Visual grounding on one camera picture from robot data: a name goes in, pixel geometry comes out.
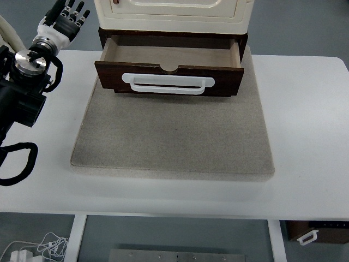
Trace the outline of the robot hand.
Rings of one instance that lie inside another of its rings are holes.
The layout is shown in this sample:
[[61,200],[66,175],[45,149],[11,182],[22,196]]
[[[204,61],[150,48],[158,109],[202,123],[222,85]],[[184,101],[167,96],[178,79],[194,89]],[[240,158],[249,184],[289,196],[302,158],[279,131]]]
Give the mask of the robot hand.
[[38,35],[33,43],[47,46],[55,54],[68,47],[90,14],[88,9],[83,15],[80,14],[85,5],[83,1],[75,9],[73,9],[74,3],[74,1],[56,1],[39,22]]

